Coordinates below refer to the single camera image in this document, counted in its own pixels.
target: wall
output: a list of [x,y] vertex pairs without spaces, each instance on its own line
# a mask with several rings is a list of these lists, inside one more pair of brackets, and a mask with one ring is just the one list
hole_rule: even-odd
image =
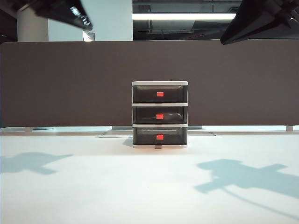
[[6,126],[126,126],[132,81],[189,82],[189,125],[298,125],[299,40],[11,42]]
[[[133,40],[132,0],[83,0],[97,41]],[[81,41],[82,30],[49,20],[49,41]]]

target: red label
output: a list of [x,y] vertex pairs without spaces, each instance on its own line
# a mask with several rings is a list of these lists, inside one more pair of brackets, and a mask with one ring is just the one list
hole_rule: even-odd
[[164,140],[164,134],[157,134],[157,140]]
[[164,115],[162,113],[157,113],[156,119],[164,119]]
[[164,96],[164,92],[157,92],[157,97],[163,97]]

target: smoked plastic drawer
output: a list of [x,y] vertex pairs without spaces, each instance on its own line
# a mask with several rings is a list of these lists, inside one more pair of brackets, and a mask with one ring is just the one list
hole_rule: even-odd
[[133,124],[187,124],[188,107],[133,107]]
[[133,128],[133,145],[187,145],[187,127]]
[[187,85],[133,86],[133,103],[187,103]]

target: white table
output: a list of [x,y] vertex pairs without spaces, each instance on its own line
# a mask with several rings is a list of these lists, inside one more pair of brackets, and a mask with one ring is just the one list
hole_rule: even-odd
[[165,150],[99,133],[1,134],[1,224],[299,223],[299,132]]

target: fluorescent light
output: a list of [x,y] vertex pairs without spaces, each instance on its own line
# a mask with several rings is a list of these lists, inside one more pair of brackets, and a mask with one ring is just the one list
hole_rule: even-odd
[[232,20],[235,13],[144,13],[132,14],[132,20]]

